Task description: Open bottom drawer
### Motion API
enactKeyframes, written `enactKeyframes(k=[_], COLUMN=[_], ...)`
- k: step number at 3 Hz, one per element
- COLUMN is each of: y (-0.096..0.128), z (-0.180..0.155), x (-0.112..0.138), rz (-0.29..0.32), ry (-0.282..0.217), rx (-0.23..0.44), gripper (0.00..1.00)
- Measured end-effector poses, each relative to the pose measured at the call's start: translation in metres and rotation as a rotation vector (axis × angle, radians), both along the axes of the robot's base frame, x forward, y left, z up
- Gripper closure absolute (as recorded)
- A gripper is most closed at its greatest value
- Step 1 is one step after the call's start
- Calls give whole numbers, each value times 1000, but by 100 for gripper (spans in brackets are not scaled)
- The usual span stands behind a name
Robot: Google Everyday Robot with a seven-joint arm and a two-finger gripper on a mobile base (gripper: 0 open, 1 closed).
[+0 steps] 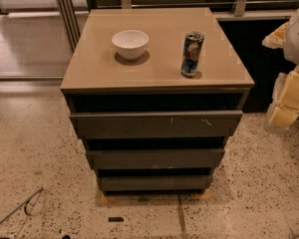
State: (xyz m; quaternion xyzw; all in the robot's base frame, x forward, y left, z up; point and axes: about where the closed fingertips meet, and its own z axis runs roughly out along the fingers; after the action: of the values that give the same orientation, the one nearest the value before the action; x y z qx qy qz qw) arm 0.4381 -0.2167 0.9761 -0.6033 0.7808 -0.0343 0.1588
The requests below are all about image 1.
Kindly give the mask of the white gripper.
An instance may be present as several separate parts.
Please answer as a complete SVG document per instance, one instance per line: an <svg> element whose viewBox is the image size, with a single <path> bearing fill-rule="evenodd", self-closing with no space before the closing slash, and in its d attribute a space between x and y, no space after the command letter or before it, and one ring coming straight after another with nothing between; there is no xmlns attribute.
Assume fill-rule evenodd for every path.
<svg viewBox="0 0 299 239"><path fill-rule="evenodd" d="M287 23L279 26L263 39L262 45L270 49L282 48L286 27ZM278 107L269 109L268 122L279 128L290 127L299 117L299 65L289 74L278 74L272 100Z"/></svg>

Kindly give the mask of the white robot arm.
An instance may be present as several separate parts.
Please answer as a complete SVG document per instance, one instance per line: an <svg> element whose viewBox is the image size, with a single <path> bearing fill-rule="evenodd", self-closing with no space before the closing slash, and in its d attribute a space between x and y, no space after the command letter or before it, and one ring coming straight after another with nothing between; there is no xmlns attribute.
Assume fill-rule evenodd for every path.
<svg viewBox="0 0 299 239"><path fill-rule="evenodd" d="M262 45L281 48L284 58L296 65L290 73L278 75L266 115L265 129L281 133L299 118L299 8L287 23L266 36Z"/></svg>

